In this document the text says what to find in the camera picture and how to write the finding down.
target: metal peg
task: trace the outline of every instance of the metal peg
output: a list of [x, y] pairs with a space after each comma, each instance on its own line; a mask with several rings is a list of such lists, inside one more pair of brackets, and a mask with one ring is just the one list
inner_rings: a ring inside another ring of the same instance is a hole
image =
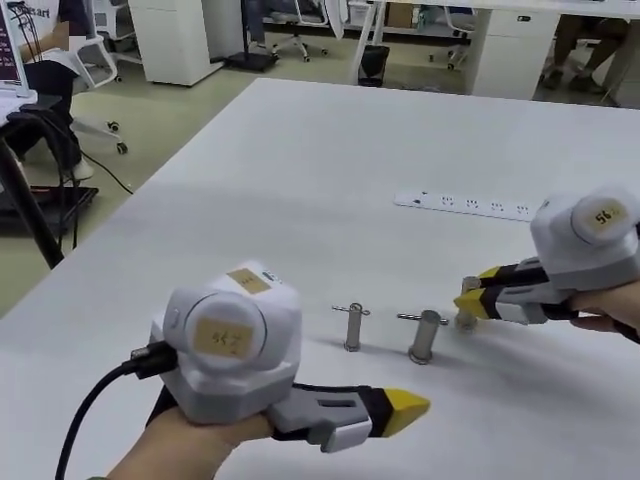
[[371, 312], [364, 310], [360, 303], [352, 303], [349, 308], [331, 307], [338, 312], [349, 312], [349, 322], [347, 324], [347, 340], [344, 342], [344, 349], [347, 352], [357, 352], [360, 350], [360, 326], [362, 325], [362, 316], [369, 316]]
[[[398, 314], [398, 318], [407, 320], [415, 320], [416, 317], [416, 315]], [[420, 320], [420, 323], [416, 330], [416, 338], [413, 340], [413, 345], [409, 348], [409, 358], [418, 365], [426, 365], [433, 356], [431, 348], [433, 347], [433, 341], [436, 339], [436, 333], [438, 333], [442, 317], [438, 312], [425, 310], [417, 319]]]
[[[478, 277], [464, 277], [462, 280], [462, 290], [460, 294], [464, 295], [465, 293], [471, 290], [476, 290], [481, 286], [482, 283]], [[478, 325], [478, 319], [469, 312], [458, 310], [454, 324], [458, 330], [463, 332], [473, 332]]]

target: trash bin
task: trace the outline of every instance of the trash bin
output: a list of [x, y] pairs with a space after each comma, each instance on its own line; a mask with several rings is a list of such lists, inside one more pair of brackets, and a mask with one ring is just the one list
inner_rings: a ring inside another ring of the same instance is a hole
[[361, 87], [381, 87], [384, 82], [387, 58], [389, 58], [389, 47], [367, 45], [358, 70], [358, 85]]

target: human hand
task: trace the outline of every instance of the human hand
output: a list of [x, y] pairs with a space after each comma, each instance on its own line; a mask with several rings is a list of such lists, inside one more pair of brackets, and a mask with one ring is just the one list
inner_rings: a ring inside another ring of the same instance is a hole
[[611, 290], [579, 293], [571, 300], [572, 308], [594, 316], [581, 317], [571, 323], [598, 332], [617, 332], [618, 321], [640, 333], [640, 282]]
[[242, 442], [272, 433], [262, 415], [233, 425], [198, 426], [172, 408], [149, 424], [109, 479], [209, 480]]
[[53, 32], [46, 36], [45, 43], [47, 43], [48, 47], [45, 50], [52, 48], [69, 50], [69, 22], [57, 23]]

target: power strip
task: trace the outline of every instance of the power strip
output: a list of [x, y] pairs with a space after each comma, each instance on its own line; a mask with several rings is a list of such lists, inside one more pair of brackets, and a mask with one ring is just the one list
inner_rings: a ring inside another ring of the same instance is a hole
[[530, 222], [535, 215], [535, 209], [524, 203], [503, 202], [501, 200], [485, 201], [473, 197], [429, 192], [398, 193], [393, 203], [402, 207], [503, 218], [518, 222]]

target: sticker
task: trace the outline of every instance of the sticker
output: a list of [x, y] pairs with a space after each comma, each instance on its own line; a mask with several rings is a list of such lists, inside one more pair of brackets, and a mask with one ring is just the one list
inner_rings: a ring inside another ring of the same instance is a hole
[[238, 284], [251, 295], [266, 292], [267, 290], [271, 289], [267, 282], [262, 280], [258, 275], [253, 273], [248, 268], [234, 270], [233, 272], [227, 273], [227, 275], [238, 282]]
[[603, 232], [628, 216], [627, 209], [620, 202], [611, 200], [591, 213], [587, 217], [587, 223], [596, 232]]
[[196, 352], [230, 358], [247, 358], [253, 327], [213, 318], [198, 320], [194, 335]]

